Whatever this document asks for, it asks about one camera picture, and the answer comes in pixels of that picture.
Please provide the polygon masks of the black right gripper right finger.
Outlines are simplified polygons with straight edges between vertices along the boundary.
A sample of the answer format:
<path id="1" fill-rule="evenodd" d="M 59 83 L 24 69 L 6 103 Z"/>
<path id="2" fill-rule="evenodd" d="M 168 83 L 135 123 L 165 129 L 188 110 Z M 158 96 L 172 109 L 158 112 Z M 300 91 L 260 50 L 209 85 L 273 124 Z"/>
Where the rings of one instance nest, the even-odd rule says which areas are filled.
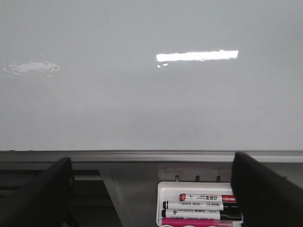
<path id="1" fill-rule="evenodd" d="M 246 227 L 301 227 L 303 190 L 243 152 L 232 163 L 231 187 Z"/>

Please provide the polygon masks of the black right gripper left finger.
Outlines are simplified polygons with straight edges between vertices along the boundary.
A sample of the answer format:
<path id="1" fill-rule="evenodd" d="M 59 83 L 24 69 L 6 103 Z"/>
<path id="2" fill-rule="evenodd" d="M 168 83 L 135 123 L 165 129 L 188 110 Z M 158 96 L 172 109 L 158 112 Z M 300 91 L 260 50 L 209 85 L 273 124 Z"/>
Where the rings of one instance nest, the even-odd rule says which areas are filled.
<path id="1" fill-rule="evenodd" d="M 61 158 L 0 201 L 2 227 L 75 226 L 69 209 L 75 189 L 71 160 Z"/>

